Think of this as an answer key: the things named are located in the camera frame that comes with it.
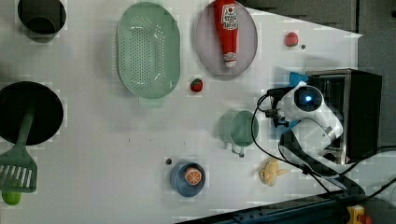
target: white table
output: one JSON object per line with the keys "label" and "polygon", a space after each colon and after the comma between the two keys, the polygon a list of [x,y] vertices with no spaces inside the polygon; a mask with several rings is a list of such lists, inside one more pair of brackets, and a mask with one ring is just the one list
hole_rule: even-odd
{"label": "white table", "polygon": [[[49,85],[64,102],[65,120],[50,141],[29,147],[38,165],[37,191],[19,205],[1,203],[1,223],[171,223],[323,193],[314,179],[290,172],[273,188],[258,172],[267,157],[256,147],[234,155],[217,135],[217,122],[232,108],[253,110],[258,97],[287,85],[289,72],[357,67],[358,35],[250,9],[259,48],[249,69],[222,81],[195,50],[194,26],[211,0],[160,1],[178,21],[181,77],[160,109],[144,109],[116,70],[117,24],[135,1],[65,2],[67,24],[50,44],[21,33],[18,2],[0,1],[0,81],[33,80]],[[286,31],[297,31],[306,49],[284,47]],[[205,82],[202,94],[188,86]],[[259,141],[276,152],[276,130],[259,115]],[[4,140],[3,151],[12,147]],[[171,158],[172,165],[165,159]],[[201,194],[186,200],[169,184],[183,158],[207,172]]]}

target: green cup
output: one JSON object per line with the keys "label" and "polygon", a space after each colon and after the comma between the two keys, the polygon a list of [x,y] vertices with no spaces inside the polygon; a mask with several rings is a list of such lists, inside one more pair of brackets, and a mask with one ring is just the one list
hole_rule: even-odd
{"label": "green cup", "polygon": [[[245,157],[244,147],[248,147],[253,143],[251,136],[251,120],[253,114],[249,111],[230,111],[223,115],[219,121],[220,139],[232,145],[232,152],[238,154],[239,157]],[[253,136],[257,137],[259,132],[259,122],[256,118],[253,121]]]}

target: green colander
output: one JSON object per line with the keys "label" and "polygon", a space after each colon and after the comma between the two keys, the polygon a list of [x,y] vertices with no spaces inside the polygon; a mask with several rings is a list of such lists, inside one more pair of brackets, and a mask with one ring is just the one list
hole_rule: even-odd
{"label": "green colander", "polygon": [[118,71],[141,105],[163,104],[180,78],[180,32],[163,7],[138,3],[122,15],[117,31]]}

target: red ketchup bottle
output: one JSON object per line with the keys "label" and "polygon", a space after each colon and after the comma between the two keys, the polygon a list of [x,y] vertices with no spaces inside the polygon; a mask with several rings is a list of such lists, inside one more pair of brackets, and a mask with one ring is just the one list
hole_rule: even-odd
{"label": "red ketchup bottle", "polygon": [[235,0],[216,0],[215,23],[225,65],[234,67],[236,65],[236,38],[238,37],[238,16]]}

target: pink object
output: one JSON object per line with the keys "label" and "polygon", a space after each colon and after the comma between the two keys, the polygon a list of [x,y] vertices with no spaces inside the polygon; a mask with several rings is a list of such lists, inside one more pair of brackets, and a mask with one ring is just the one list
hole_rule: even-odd
{"label": "pink object", "polygon": [[286,35],[286,40],[285,44],[288,47],[295,47],[298,45],[298,36],[296,33],[291,32],[288,35]]}
{"label": "pink object", "polygon": [[236,66],[236,38],[238,37],[238,15],[235,0],[216,0],[215,23],[225,65],[234,67]]}
{"label": "pink object", "polygon": [[202,63],[216,77],[231,79],[241,75],[253,62],[258,46],[256,25],[250,13],[235,2],[238,12],[238,48],[236,57],[238,63],[234,67],[226,67],[223,60],[221,43],[215,24],[215,2],[203,9],[197,22],[195,41]]}

